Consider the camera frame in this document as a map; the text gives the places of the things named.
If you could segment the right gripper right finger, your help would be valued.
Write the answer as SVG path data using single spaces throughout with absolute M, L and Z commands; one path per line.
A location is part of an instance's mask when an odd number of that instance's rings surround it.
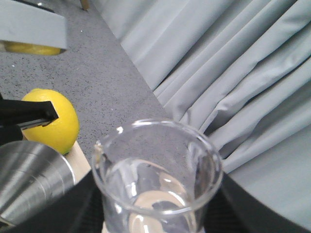
M 226 173 L 208 204 L 207 233 L 307 233 L 246 192 Z

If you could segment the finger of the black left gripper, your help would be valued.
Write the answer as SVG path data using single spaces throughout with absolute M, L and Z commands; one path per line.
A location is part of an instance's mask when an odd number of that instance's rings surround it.
M 58 119 L 51 101 L 6 100 L 0 98 L 0 126 L 32 128 L 46 126 Z

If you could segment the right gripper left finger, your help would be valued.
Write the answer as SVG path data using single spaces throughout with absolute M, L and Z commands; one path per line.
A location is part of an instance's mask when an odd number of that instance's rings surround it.
M 101 233 L 102 194 L 90 171 L 62 198 L 2 233 Z

